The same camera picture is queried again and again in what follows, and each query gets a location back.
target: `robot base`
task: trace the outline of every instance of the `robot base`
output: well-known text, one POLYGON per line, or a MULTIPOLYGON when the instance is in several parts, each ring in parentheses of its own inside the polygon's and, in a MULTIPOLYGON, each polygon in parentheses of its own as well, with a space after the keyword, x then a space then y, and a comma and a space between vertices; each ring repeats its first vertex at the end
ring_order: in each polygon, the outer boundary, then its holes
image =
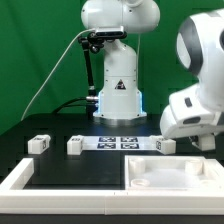
POLYGON ((95 123, 105 124, 109 126, 134 126, 138 124, 144 124, 147 120, 146 116, 140 116, 134 119, 108 119, 104 117, 93 117, 95 123))

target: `small block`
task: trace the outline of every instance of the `small block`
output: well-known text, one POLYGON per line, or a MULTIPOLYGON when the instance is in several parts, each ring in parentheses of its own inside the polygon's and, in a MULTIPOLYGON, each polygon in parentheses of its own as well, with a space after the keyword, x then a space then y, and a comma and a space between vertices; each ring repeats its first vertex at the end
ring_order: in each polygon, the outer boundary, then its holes
POLYGON ((67 142, 68 155, 80 155, 82 152, 82 142, 84 137, 82 135, 72 136, 67 142))
POLYGON ((50 146, 51 137, 49 135, 37 135, 28 141, 29 154, 41 154, 50 146))
POLYGON ((208 151, 215 149, 215 136, 213 134, 205 134, 198 136, 198 142, 192 143, 201 151, 208 151))
POLYGON ((172 139, 165 139, 162 135, 152 135, 149 137, 150 144, 153 149, 158 150, 162 154, 176 153, 176 141, 172 139))

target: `robot end effector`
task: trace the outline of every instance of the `robot end effector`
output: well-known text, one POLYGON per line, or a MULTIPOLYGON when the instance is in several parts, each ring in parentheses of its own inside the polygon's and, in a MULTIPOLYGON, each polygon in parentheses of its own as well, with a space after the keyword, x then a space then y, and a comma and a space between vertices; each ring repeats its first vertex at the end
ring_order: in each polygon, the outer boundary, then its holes
POLYGON ((180 138, 223 132, 224 10, 189 17, 180 27, 176 50, 199 83, 170 95, 160 121, 162 135, 180 138))

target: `black cable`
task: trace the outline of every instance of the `black cable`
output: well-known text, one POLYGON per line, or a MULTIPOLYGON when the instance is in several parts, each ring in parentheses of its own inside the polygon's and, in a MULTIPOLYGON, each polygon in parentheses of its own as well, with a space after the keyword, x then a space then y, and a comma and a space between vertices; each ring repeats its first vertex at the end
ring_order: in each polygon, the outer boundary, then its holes
POLYGON ((62 108, 68 106, 71 103, 74 103, 74 102, 77 102, 77 101, 81 101, 81 100, 86 100, 86 97, 79 97, 79 98, 75 98, 75 99, 69 100, 69 101, 63 103, 60 107, 58 107, 55 110, 53 110, 52 114, 57 114, 62 108))
POLYGON ((93 73, 92 73, 92 65, 90 60, 90 43, 87 37, 79 37, 79 43, 82 45, 85 62, 86 62, 86 72, 87 72, 87 78, 88 78, 88 84, 89 84, 89 95, 96 96, 96 90, 94 86, 94 80, 93 80, 93 73))
POLYGON ((63 108, 65 107, 86 107, 87 104, 72 104, 72 105, 67 105, 67 106, 64 106, 63 108))

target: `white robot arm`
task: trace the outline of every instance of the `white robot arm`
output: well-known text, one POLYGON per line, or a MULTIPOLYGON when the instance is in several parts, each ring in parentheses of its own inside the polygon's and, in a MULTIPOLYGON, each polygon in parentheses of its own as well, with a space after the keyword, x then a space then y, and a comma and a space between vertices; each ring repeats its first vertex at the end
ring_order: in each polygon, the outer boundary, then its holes
MULTIPOLYGON (((157 27, 159 8, 152 0, 89 0, 82 9, 86 28, 114 35, 143 33, 157 27)), ((108 125, 133 125, 144 122, 141 92, 137 89, 137 60, 135 51, 120 40, 103 43, 104 87, 99 93, 95 122, 108 125)))
POLYGON ((160 121, 162 135, 180 138, 223 132, 224 10, 189 17, 180 27, 176 50, 199 83, 170 95, 160 121))

